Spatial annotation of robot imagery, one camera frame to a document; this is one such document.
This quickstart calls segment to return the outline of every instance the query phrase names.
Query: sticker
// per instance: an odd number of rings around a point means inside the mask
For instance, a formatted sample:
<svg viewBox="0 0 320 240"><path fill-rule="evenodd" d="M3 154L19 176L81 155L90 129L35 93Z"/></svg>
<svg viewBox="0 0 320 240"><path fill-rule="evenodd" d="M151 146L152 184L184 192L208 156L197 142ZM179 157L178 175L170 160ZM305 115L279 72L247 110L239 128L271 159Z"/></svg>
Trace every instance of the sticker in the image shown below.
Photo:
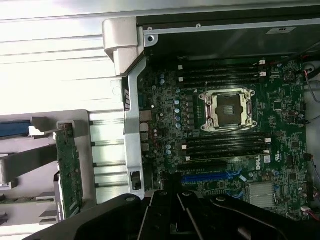
<svg viewBox="0 0 320 240"><path fill-rule="evenodd" d="M242 176L242 175L240 175L239 178L240 178L242 181L244 181L244 182L247 181L247 179L246 179L244 176Z"/></svg>
<svg viewBox="0 0 320 240"><path fill-rule="evenodd" d="M279 27L279 28L272 28L266 34L288 34L295 30L297 27Z"/></svg>
<svg viewBox="0 0 320 240"><path fill-rule="evenodd" d="M265 164L271 163L271 156L270 156L270 155L264 156L264 163L265 163Z"/></svg>

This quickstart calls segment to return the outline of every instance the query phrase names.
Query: motherboard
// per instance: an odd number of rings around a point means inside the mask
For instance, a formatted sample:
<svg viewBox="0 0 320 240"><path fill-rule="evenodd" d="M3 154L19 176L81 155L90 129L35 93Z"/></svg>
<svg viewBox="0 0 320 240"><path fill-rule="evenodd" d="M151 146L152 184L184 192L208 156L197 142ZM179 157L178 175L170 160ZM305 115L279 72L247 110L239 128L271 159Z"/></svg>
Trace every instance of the motherboard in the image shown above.
<svg viewBox="0 0 320 240"><path fill-rule="evenodd" d="M227 194L294 220L310 201L298 60L180 61L138 82L145 190L164 173L204 198Z"/></svg>

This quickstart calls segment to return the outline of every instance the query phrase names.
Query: screw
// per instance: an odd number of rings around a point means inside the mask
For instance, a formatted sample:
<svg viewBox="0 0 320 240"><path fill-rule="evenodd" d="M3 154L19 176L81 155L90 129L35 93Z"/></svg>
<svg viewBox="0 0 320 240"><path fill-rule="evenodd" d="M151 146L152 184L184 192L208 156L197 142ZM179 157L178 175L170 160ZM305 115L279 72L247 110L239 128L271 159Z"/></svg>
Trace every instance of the screw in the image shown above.
<svg viewBox="0 0 320 240"><path fill-rule="evenodd" d="M191 192L185 191L185 192L182 193L182 195L185 196L185 197L189 197L189 196L191 196Z"/></svg>
<svg viewBox="0 0 320 240"><path fill-rule="evenodd" d="M218 202L224 202L226 199L225 199L223 196L217 196L217 197L216 197L216 200L217 200Z"/></svg>
<svg viewBox="0 0 320 240"><path fill-rule="evenodd" d="M128 198L126 199L127 202L132 202L132 201L134 201L134 200L135 200L134 197L128 197Z"/></svg>

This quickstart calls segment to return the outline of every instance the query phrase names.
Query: cpu socket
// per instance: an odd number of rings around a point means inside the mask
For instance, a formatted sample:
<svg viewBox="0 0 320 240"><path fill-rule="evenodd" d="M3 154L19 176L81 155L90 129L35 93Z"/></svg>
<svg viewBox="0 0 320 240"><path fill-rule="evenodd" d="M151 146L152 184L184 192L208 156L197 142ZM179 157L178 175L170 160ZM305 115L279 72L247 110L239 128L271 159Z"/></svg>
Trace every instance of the cpu socket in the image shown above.
<svg viewBox="0 0 320 240"><path fill-rule="evenodd" d="M258 124L252 118L252 96L256 92L247 88L209 90L199 95L205 102L206 132L248 130Z"/></svg>

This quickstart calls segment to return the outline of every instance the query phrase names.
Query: red wire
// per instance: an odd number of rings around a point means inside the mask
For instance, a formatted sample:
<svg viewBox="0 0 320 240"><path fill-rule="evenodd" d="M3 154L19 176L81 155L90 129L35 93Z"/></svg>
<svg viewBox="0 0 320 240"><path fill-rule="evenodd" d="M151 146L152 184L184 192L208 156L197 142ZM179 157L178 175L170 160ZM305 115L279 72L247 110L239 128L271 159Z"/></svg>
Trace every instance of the red wire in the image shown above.
<svg viewBox="0 0 320 240"><path fill-rule="evenodd" d="M311 217L313 217L313 219L320 221L320 219L311 211L306 211L309 215L311 215Z"/></svg>

